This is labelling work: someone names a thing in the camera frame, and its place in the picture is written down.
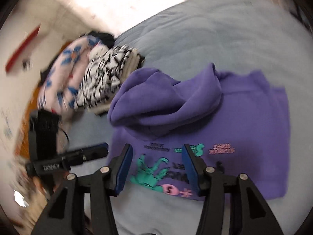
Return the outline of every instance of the black and white patterned cloth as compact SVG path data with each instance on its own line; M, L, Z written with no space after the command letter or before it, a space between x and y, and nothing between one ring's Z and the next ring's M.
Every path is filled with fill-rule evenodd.
M93 48L74 108L91 108L109 101L121 86L125 63L134 50L127 45L109 50L105 45Z

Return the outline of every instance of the bed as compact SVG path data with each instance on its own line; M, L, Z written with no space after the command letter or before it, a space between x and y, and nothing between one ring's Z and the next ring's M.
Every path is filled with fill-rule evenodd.
M116 44L138 48L144 66L186 80L213 62L218 70L261 69L286 88L291 117L290 172L285 197L269 201L284 234L293 234L313 205L313 40L292 15L268 0L190 0L168 8L121 34ZM106 116L78 113L70 148L107 142ZM72 172L91 174L107 163L95 160ZM126 183L112 207L119 234L195 234L202 202L171 197ZM85 199L90 216L90 199ZM227 223L223 234L228 234Z

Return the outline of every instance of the green hand graphic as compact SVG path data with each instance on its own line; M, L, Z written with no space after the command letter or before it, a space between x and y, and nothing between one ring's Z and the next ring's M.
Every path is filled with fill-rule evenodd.
M162 157L150 168L145 164L145 155L141 155L137 159L137 174L131 176L130 181L163 192L162 186L157 185L157 183L167 175L169 168L161 169L156 175L154 174L162 162L167 164L169 161L167 158Z

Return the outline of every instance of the folded clothes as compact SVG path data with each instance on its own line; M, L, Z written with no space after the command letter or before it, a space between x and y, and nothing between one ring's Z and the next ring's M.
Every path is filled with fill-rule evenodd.
M96 114L108 111L114 95L129 74L137 69L141 56L127 45L110 50L98 44L89 55L84 79L79 88L75 109L89 108Z
M286 193L289 108L284 88L261 71L240 76L210 64L179 82L153 68L133 72L112 100L115 127L109 159L126 143L134 158L129 180L179 197L201 199L189 184L181 147L189 144L207 166L246 173L266 199Z
M38 96L38 108L67 115L83 80L90 50L101 40L84 36L72 42L54 62Z
M40 71L40 81L38 83L38 87L43 86L44 82L46 81L49 72L52 68L52 66L54 65L55 61L57 60L58 56L61 54L61 52L68 46L70 45L72 42L71 41L67 41L60 49L59 53L52 59L52 61L49 63L48 67L44 70L44 71Z

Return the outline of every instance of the cable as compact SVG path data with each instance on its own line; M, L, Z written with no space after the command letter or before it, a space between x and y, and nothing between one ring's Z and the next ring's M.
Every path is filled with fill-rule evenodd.
M65 134L65 137L67 138L67 144L63 147L63 150L62 150L62 152L66 152L69 147L69 137L66 131L64 131L62 128L59 128L59 129Z
M64 132L65 137L67 138L67 141L68 141L68 143L69 143L69 137L68 137L67 133L66 133L62 128L60 128L60 130L61 130L62 132Z

